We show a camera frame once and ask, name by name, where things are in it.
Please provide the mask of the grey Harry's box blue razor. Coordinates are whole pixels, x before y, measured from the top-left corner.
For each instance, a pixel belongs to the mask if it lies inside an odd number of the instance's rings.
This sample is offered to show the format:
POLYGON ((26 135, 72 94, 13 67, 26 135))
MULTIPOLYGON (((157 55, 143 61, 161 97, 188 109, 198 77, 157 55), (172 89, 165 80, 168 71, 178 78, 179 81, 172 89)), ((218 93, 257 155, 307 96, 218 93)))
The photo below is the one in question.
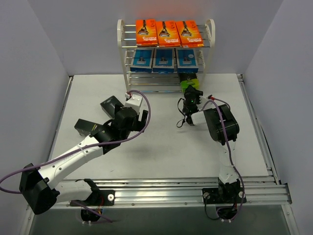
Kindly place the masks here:
POLYGON ((198 59, 194 49, 176 49, 177 72, 197 73, 198 59))

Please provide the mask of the black green Gillette Labs carton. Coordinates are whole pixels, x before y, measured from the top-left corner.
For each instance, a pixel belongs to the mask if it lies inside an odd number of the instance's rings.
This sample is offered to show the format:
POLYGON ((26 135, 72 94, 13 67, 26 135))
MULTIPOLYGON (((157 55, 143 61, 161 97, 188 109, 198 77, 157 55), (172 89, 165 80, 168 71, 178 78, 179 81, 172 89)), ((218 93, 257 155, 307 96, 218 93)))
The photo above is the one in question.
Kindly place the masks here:
POLYGON ((84 119, 78 119, 75 123, 74 129, 79 133, 80 136, 95 136, 99 132, 103 131, 103 125, 84 119))

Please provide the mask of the Harry's blade cartridge pack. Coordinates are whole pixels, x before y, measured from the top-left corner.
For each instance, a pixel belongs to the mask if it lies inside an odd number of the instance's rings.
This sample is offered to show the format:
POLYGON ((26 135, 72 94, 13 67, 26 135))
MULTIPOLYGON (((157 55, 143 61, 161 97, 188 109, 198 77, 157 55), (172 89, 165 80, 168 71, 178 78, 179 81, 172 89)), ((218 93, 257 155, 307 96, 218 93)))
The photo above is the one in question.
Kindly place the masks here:
POLYGON ((174 50, 172 48, 156 48, 154 51, 152 71, 157 73, 174 73, 174 50))

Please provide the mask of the orange Gillette Fusion5 razor box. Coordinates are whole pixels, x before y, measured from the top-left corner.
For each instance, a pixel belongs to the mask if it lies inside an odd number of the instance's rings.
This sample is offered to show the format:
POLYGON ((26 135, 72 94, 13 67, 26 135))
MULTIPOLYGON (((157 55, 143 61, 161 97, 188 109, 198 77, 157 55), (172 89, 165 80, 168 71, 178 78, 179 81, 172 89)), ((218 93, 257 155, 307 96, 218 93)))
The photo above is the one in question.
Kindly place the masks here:
POLYGON ((203 39, 194 20, 176 21, 181 46, 183 48, 203 47, 203 39))

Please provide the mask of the small orange Gillette razor box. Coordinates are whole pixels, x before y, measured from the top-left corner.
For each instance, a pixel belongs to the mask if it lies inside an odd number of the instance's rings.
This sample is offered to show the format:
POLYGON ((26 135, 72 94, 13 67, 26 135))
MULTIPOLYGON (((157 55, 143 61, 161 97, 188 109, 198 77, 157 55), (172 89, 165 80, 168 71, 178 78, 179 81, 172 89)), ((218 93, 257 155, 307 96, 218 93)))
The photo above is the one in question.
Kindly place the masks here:
POLYGON ((136 45, 139 47, 154 47, 158 45, 155 19, 136 20, 136 45))

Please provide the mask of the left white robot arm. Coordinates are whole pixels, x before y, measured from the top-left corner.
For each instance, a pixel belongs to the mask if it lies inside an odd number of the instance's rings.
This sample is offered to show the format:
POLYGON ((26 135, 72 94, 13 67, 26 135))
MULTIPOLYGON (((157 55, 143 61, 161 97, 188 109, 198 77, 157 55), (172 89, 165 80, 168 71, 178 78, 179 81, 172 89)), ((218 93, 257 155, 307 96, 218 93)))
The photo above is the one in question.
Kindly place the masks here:
POLYGON ((106 201, 91 179, 74 182, 63 180, 89 161, 107 154, 128 139, 131 132, 141 134, 150 120, 150 110, 139 115, 132 107, 118 106, 113 119, 93 129, 80 143, 63 156, 43 166, 28 164, 23 168, 19 190, 32 211, 38 215, 57 203, 79 202, 85 206, 98 206, 106 201))

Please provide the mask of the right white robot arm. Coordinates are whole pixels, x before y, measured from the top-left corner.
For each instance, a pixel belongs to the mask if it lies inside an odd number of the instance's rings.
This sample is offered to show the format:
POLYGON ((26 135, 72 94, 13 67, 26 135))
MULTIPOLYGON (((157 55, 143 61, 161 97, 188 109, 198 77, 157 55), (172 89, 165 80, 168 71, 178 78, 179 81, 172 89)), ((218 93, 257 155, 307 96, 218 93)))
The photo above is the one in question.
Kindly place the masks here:
POLYGON ((240 131, 230 105, 189 85, 183 92, 183 123, 191 126, 206 124, 219 156, 218 187, 207 191, 206 203, 245 203, 245 186, 235 166, 235 145, 240 131))

